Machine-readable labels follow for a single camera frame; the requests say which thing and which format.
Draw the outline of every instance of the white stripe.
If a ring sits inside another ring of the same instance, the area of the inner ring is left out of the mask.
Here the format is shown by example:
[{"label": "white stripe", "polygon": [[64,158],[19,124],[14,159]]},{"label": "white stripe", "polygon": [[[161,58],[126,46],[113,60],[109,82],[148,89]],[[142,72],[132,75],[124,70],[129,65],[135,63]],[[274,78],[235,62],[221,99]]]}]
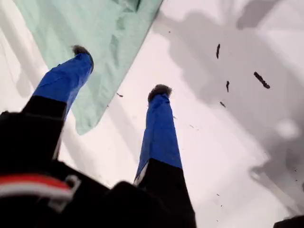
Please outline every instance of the white stripe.
[{"label": "white stripe", "polygon": [[139,173],[138,177],[135,178],[133,185],[138,186],[142,182],[144,176],[146,175],[148,163],[149,163],[149,161],[146,162],[146,164],[142,168],[141,172]]},{"label": "white stripe", "polygon": [[14,184],[0,185],[0,197],[15,195],[38,195],[40,197],[62,200],[71,200],[73,197],[71,190],[65,190],[59,187],[56,188],[45,184],[18,182]]}]

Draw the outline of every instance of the mint green fabric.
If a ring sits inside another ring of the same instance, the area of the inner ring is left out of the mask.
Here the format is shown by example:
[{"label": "mint green fabric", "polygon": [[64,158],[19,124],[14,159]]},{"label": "mint green fabric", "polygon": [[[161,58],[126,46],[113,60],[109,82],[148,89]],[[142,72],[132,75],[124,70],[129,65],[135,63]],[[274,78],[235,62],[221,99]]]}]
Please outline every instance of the mint green fabric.
[{"label": "mint green fabric", "polygon": [[139,51],[162,0],[14,0],[48,68],[86,47],[94,72],[72,112],[84,134],[100,121]]}]

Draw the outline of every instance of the red stripe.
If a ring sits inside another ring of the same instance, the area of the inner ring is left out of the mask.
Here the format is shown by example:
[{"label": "red stripe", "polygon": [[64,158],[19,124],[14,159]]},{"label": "red stripe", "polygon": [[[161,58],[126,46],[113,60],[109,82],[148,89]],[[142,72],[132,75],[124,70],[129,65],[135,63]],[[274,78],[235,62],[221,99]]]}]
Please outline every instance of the red stripe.
[{"label": "red stripe", "polygon": [[60,180],[38,174],[17,174],[17,175],[7,175],[0,177],[0,185],[18,183],[18,182],[40,183],[61,189],[66,189],[66,190],[70,189],[66,183]]}]

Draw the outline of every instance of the green sheet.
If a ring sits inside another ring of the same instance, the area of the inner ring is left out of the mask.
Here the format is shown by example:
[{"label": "green sheet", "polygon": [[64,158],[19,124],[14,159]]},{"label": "green sheet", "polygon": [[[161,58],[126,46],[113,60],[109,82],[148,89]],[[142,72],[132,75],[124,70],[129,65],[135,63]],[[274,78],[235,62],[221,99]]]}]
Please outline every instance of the green sheet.
[{"label": "green sheet", "polygon": [[72,106],[76,129],[94,128],[131,66],[162,0],[14,0],[48,68],[86,47],[93,74]]}]

